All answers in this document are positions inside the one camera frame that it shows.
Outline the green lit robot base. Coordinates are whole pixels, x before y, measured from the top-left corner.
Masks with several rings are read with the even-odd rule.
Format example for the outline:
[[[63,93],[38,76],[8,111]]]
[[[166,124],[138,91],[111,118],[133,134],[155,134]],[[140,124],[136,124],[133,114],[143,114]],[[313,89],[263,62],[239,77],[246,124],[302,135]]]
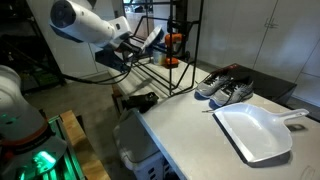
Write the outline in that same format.
[[[20,86],[20,76],[1,65],[1,180],[84,180],[61,119],[44,118]]]

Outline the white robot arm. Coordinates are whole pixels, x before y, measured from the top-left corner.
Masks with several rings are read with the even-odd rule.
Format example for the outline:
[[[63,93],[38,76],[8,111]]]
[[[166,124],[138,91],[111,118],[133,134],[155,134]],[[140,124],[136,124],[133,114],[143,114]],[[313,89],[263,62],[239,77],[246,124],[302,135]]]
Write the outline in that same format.
[[[126,17],[103,20],[87,8],[71,0],[57,0],[50,11],[50,27],[60,37],[77,42],[91,43],[99,48],[95,61],[118,72],[130,70],[127,61],[118,53],[132,53],[128,38],[132,29]]]

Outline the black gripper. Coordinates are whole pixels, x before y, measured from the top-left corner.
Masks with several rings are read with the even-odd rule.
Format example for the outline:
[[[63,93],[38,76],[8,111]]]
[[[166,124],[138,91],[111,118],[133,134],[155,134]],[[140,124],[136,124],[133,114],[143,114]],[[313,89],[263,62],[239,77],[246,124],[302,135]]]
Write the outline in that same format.
[[[133,45],[129,41],[124,41],[116,49],[107,45],[102,50],[96,52],[95,61],[119,72],[128,72],[130,67],[127,65],[127,62],[141,53],[141,47]]]

